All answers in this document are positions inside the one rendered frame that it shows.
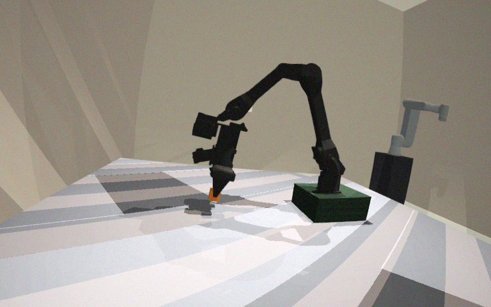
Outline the orange block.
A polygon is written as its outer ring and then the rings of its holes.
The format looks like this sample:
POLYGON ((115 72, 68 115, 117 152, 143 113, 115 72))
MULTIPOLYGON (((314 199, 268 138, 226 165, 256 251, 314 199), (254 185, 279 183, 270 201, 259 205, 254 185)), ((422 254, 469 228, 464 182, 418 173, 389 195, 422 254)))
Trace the orange block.
POLYGON ((208 200, 210 200, 210 201, 217 201, 217 202, 219 202, 219 199, 220 199, 221 193, 218 195, 218 197, 214 198, 214 197, 213 197, 213 190, 214 190, 214 188, 210 188, 210 192, 209 192, 209 195, 208 195, 208 200))

